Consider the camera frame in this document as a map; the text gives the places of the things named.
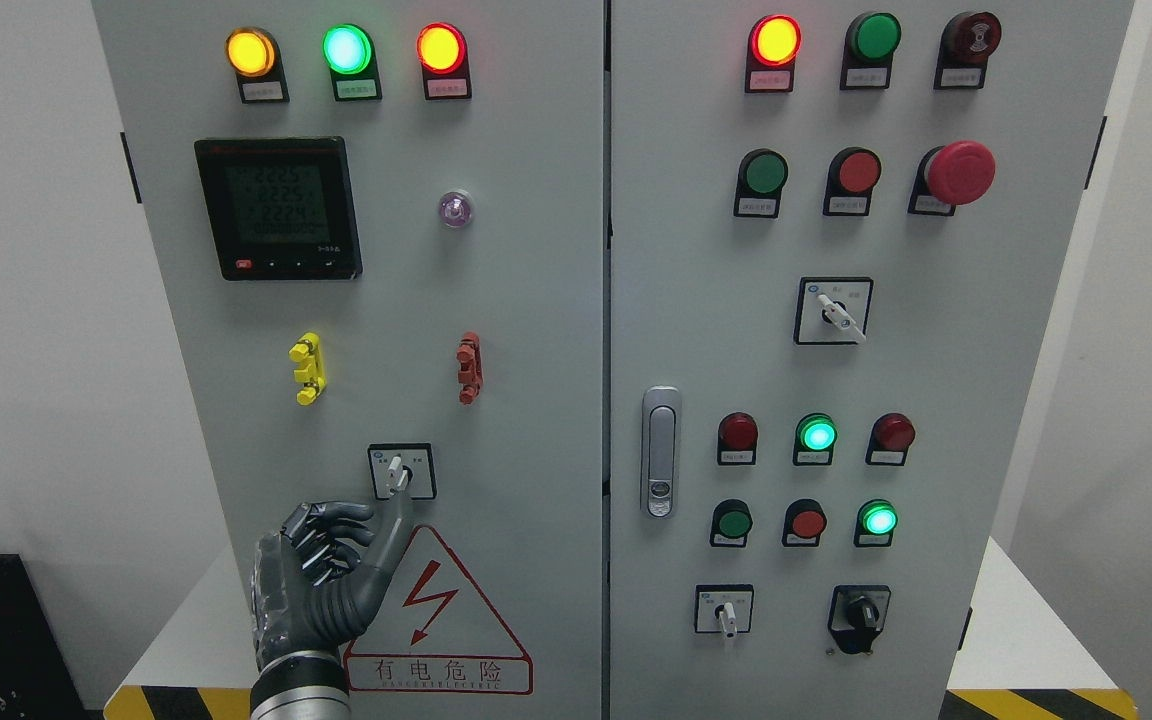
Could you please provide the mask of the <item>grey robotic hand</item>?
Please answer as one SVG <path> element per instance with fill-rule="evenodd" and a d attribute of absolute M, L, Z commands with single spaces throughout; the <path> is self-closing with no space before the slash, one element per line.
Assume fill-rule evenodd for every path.
<path fill-rule="evenodd" d="M 414 526 L 410 488 L 378 507 L 302 502 L 257 541 L 253 647 L 265 669 L 298 651 L 334 653 L 366 632 Z"/>

